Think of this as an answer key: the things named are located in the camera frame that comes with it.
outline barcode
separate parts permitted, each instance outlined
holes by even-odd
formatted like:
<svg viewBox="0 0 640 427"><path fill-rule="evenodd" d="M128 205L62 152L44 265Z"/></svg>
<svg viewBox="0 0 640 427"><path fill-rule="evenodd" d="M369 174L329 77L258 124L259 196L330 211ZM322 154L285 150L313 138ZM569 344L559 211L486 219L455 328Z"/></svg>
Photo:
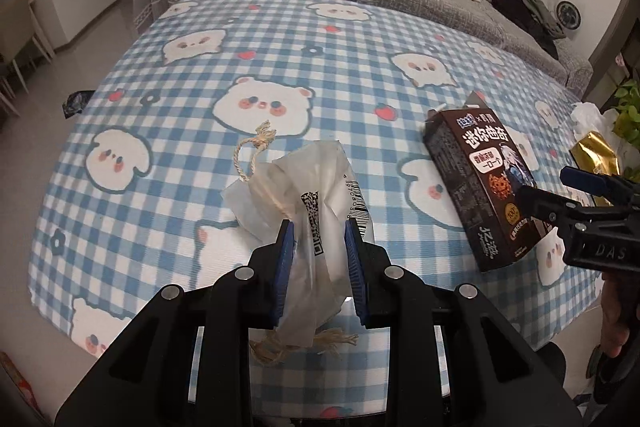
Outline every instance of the barcode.
<svg viewBox="0 0 640 427"><path fill-rule="evenodd" d="M369 222L369 211L367 210L367 205L364 203L360 186L356 181L346 181L344 183L349 189L351 200L353 200L347 218L353 217L356 220L358 230L360 230L360 236L364 237L364 233L367 230L367 223Z"/></svg>
<svg viewBox="0 0 640 427"><path fill-rule="evenodd" d="M309 215L309 225L311 225L311 237L314 242L314 254L324 253L322 241L320 239L320 220L318 216L318 192L305 192L300 199L306 206L306 213Z"/></svg>

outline blue checkered bedspread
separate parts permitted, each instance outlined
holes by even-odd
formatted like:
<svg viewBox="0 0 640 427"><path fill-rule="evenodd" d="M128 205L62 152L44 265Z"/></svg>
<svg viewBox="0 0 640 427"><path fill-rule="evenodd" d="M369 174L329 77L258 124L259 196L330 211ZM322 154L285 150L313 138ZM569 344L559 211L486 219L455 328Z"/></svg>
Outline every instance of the blue checkered bedspread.
<svg viewBox="0 0 640 427"><path fill-rule="evenodd" d="M430 108L461 107L472 90L520 137L538 185L569 196L558 174L572 163L578 100L514 55L350 2L174 5L116 64L69 135L36 224L32 302L99 356L163 285L193 289L242 264L250 250L238 245L252 240L221 192L237 178L238 141L270 120L278 137L263 160L309 140L340 140L392 262L431 285L476 284L539 347L594 301L596 274L569 267L543 286L535 249L478 272L420 139ZM207 266L211 259L218 265ZM338 357L310 349L275 367L252 362L254 413L385 409L388 331L364 330L349 301L330 325L359 334L358 345L340 346Z"/></svg>

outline tile floor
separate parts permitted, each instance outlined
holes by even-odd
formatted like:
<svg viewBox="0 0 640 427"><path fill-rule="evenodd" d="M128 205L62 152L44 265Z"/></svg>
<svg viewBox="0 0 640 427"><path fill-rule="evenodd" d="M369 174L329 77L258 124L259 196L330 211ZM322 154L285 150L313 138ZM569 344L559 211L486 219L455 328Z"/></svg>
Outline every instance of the tile floor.
<svg viewBox="0 0 640 427"><path fill-rule="evenodd" d="M51 418L95 359L30 305L31 236L50 174L74 125L73 118L64 119L61 104L76 90L95 89L136 39L131 9L132 0L120 0L52 65L44 63L31 73L30 94L20 90L15 100L22 117L8 118L0 128L0 350L12 357ZM567 357L565 388L572 396L586 384L600 320L600 309L594 308L556 336Z"/></svg>

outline yellow item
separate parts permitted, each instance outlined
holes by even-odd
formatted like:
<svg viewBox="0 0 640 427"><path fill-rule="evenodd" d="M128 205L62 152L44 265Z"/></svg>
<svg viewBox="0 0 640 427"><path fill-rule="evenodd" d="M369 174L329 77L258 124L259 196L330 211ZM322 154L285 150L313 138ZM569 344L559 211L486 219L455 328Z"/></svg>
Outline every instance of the yellow item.
<svg viewBox="0 0 640 427"><path fill-rule="evenodd" d="M594 174L620 175L620 165L614 150L600 133L590 132L571 149L578 167ZM605 198L593 198L597 206L611 206Z"/></svg>

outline brown box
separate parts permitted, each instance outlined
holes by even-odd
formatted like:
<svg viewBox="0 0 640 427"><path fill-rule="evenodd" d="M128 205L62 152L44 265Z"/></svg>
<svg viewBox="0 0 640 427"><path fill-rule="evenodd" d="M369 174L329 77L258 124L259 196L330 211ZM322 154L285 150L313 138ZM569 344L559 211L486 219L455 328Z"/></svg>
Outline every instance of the brown box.
<svg viewBox="0 0 640 427"><path fill-rule="evenodd" d="M515 203L521 185L536 186L504 126L488 108L441 111L423 141L449 191L480 271L517 261L548 232Z"/></svg>

